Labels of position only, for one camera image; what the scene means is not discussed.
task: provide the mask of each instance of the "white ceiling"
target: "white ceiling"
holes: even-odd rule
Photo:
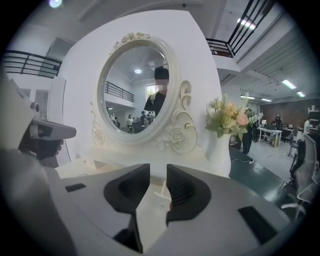
[[[298,91],[306,96],[320,93],[319,65],[301,33],[263,59],[253,70],[265,75],[266,79],[261,80],[244,73],[236,76],[229,84],[238,85],[243,93],[249,92],[250,96],[273,101],[296,99]],[[227,76],[232,75],[220,72],[220,81]],[[281,83],[283,80],[289,80],[297,88],[288,88]]]
[[[77,42],[89,32],[114,19],[150,10],[189,11],[208,38],[217,30],[227,30],[229,36],[236,27],[236,16],[242,14],[249,0],[63,0],[61,7],[53,9],[47,1],[30,15],[28,22],[50,29],[63,39]],[[234,19],[224,18],[233,13]]]
[[[151,47],[139,46],[121,55],[115,61],[110,73],[116,69],[124,75],[129,83],[134,83],[141,80],[153,79],[155,67],[159,66],[168,68],[162,54]],[[136,69],[140,69],[142,72],[137,74],[135,73]]]

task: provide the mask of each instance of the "white vase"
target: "white vase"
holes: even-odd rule
[[[215,175],[229,178],[231,160],[229,153],[229,141],[231,134],[224,134],[216,139],[214,150],[209,157]]]

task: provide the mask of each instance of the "wooden wall panel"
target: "wooden wall panel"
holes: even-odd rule
[[[320,109],[320,99],[260,105],[260,111],[263,113],[263,119],[266,119],[268,124],[271,124],[275,117],[280,114],[284,124],[303,128],[308,117],[308,108],[311,108],[312,105]]]

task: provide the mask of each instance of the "black railing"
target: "black railing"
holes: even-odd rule
[[[233,58],[274,6],[276,0],[249,0],[228,42],[207,38],[213,55]]]
[[[206,41],[209,45],[212,55],[220,55],[229,58],[234,57],[232,49],[227,42],[210,38],[206,38]]]
[[[3,54],[7,73],[54,78],[58,75],[61,61],[19,50],[6,50]]]
[[[112,82],[105,82],[104,92],[119,97],[121,99],[134,102],[134,95],[131,92],[128,92],[127,90],[124,90],[119,86],[116,86]]]
[[[237,54],[249,37],[255,32],[275,2],[275,0],[249,0],[240,21],[228,40],[233,55]]]

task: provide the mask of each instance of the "oval mirror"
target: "oval mirror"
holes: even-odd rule
[[[113,63],[104,84],[107,119],[118,131],[138,134],[153,127],[165,102],[168,63],[157,49],[137,46]]]

